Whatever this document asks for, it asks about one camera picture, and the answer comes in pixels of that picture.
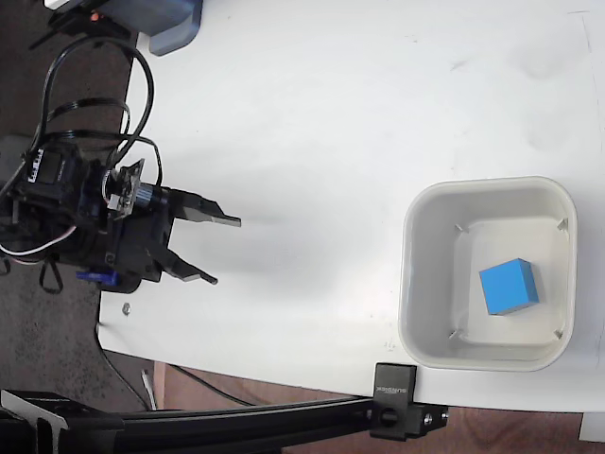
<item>white tabletop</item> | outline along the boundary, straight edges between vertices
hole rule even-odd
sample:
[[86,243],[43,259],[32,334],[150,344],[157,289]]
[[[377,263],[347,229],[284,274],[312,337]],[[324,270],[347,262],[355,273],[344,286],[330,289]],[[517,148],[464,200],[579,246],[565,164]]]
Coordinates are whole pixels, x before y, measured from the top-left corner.
[[[149,56],[146,135],[166,185],[219,201],[243,227],[178,221],[170,247],[218,285],[165,275],[103,294],[103,346],[372,395],[376,362],[413,363],[397,322],[410,202],[432,183],[544,175],[578,207],[569,347],[537,373],[421,369],[415,397],[604,411],[604,12],[572,0],[206,0],[192,44]],[[128,103],[144,101],[137,69]],[[153,181],[150,150],[131,160],[143,155]]]

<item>black cable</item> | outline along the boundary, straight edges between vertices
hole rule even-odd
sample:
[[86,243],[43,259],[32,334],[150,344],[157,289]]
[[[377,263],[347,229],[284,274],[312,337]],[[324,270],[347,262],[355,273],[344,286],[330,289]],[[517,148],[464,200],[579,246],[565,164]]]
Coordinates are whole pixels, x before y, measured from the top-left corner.
[[124,386],[126,386],[126,388],[132,394],[134,394],[134,396],[137,398],[137,400],[141,403],[141,405],[143,406],[143,408],[146,411],[151,411],[151,407],[149,406],[147,401],[143,398],[143,396],[141,394],[139,394],[134,388],[132,388],[132,385],[130,385],[130,383],[124,378],[124,376],[122,374],[120,374],[120,371],[118,371],[115,368],[115,366],[112,364],[110,359],[105,354],[105,350],[103,350],[101,341],[98,339],[98,326],[100,325],[100,323],[101,323],[101,300],[99,298],[98,306],[96,307],[96,325],[95,325],[95,333],[94,333],[96,347],[98,348],[98,351],[101,354],[101,356],[103,357],[103,359],[105,359],[105,362],[107,363],[109,368],[112,369],[112,371],[117,375],[117,377],[122,381],[122,383],[124,383]]
[[178,371],[183,375],[187,375],[192,380],[197,381],[201,386],[205,386],[210,391],[217,393],[218,395],[221,395],[222,397],[224,397],[226,399],[229,399],[229,400],[231,400],[237,404],[243,405],[245,407],[254,407],[254,404],[251,404],[250,402],[247,402],[246,400],[240,399],[239,397],[235,397],[234,395],[230,395],[229,393],[225,393],[224,391],[221,391],[219,388],[211,385],[203,378],[200,378],[197,375],[190,373],[186,369],[183,369],[181,366],[177,366],[175,364],[168,364],[168,365],[170,367],[172,367],[175,371]]
[[137,138],[140,137],[141,132],[145,127],[145,124],[149,120],[149,115],[151,114],[151,107],[153,105],[153,98],[155,94],[153,76],[151,75],[151,69],[149,68],[149,64],[147,63],[141,52],[139,52],[135,47],[133,47],[126,41],[108,36],[96,36],[93,38],[83,38],[81,40],[78,40],[65,47],[57,56],[57,58],[53,60],[52,64],[50,65],[50,68],[48,68],[43,87],[40,122],[38,123],[38,127],[36,128],[36,132],[29,148],[24,152],[24,161],[7,180],[2,189],[0,189],[0,202],[2,202],[2,200],[7,196],[14,183],[23,174],[24,170],[26,169],[27,162],[33,157],[34,153],[36,153],[38,148],[43,144],[43,140],[46,136],[46,127],[48,126],[50,96],[52,94],[53,84],[55,82],[55,78],[57,77],[57,72],[59,68],[63,65],[65,59],[67,59],[69,55],[71,55],[74,51],[82,48],[84,45],[103,43],[113,44],[119,47],[124,53],[131,55],[135,60],[139,61],[147,79],[147,102],[143,111],[143,115],[141,116],[141,120],[139,121],[139,124],[135,128],[134,132],[132,134],[129,134],[129,138],[126,140],[126,144],[124,145],[124,147],[122,147],[120,150],[116,148],[110,153],[110,157],[108,159],[110,168],[115,167],[124,158],[124,156],[126,156],[132,145],[134,145],[134,142],[136,142]]
[[[125,141],[129,139],[132,134],[124,134],[119,132],[108,132],[108,131],[95,131],[95,130],[68,130],[68,131],[55,131],[49,132],[46,135],[48,140],[71,140],[71,139],[97,139],[97,140],[119,140]],[[155,153],[156,163],[158,165],[158,178],[156,185],[162,185],[162,179],[164,178],[164,171],[162,168],[162,157],[160,156],[160,149],[151,139],[146,137],[138,136],[134,139],[135,142],[143,142],[144,144],[151,145]]]
[[85,97],[78,99],[77,101],[66,102],[60,105],[58,108],[53,109],[48,113],[47,121],[50,123],[55,118],[68,114],[77,109],[84,109],[88,107],[118,107],[126,114],[126,125],[124,133],[128,133],[130,128],[130,107],[124,102],[114,97]]

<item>blue block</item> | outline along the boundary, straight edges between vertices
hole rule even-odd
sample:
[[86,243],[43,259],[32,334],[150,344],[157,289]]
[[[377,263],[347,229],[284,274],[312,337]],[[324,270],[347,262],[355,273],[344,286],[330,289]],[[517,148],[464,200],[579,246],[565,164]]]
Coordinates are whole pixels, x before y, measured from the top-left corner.
[[491,315],[504,315],[538,303],[531,264],[517,258],[479,272]]

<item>wooden floor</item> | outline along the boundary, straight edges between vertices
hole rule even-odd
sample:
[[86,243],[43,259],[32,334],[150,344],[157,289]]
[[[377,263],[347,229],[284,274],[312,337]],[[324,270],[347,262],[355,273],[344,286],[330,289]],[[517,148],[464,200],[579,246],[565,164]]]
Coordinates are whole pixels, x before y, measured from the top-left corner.
[[[338,394],[291,388],[230,376],[191,371],[227,393],[258,404],[280,404]],[[212,410],[236,407],[169,366],[156,364],[155,387],[161,408]],[[578,440],[581,415],[451,409],[447,428],[405,443],[374,440],[367,433],[293,446],[290,454],[392,453],[605,453],[605,444]]]

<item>white bowl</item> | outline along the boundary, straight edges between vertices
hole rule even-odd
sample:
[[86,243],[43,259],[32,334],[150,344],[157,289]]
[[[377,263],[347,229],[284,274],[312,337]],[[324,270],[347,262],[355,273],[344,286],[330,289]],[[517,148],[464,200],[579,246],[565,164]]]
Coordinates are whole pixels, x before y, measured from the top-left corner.
[[[571,339],[578,217],[543,177],[440,183],[406,215],[399,332],[427,367],[536,371]],[[540,303],[489,315],[479,272],[532,264]]]

